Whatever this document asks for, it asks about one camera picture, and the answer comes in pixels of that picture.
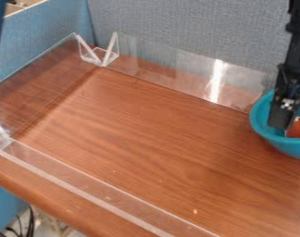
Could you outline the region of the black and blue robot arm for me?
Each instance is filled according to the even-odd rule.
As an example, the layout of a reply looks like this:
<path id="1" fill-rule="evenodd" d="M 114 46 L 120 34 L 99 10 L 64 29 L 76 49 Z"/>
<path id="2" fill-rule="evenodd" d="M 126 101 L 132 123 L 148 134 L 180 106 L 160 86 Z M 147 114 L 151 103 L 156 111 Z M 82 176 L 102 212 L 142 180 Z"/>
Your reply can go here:
<path id="1" fill-rule="evenodd" d="M 286 130 L 300 109 L 300 0 L 289 0 L 290 22 L 286 31 L 291 34 L 285 62 L 278 65 L 274 97 L 270 103 L 267 125 Z"/>

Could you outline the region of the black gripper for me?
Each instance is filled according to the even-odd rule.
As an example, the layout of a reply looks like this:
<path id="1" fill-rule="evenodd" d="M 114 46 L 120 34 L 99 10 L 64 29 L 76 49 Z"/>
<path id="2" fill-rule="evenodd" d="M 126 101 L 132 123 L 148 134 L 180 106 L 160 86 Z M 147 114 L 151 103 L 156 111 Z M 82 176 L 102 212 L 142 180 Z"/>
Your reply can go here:
<path id="1" fill-rule="evenodd" d="M 300 109 L 300 72 L 291 71 L 285 64 L 279 64 L 277 69 L 267 125 L 275 129 L 286 130 Z"/>

